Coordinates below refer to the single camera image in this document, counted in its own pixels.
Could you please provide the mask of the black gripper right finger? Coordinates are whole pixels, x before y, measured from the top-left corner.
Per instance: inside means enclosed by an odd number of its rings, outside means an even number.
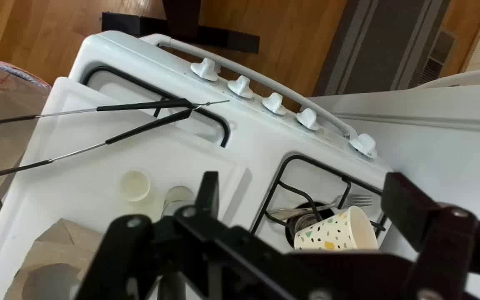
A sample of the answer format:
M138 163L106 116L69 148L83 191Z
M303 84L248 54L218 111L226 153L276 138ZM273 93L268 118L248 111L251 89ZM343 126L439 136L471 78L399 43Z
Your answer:
M414 248L424 249L439 243L444 208L433 201L399 171L384 174L381 209Z

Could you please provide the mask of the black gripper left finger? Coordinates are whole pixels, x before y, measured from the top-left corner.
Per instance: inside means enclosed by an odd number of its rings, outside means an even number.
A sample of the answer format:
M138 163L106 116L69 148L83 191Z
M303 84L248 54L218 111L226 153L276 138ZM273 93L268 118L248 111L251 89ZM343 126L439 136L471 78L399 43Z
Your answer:
M196 209L203 214L216 216L219 199L218 191L218 173L204 171L194 199Z

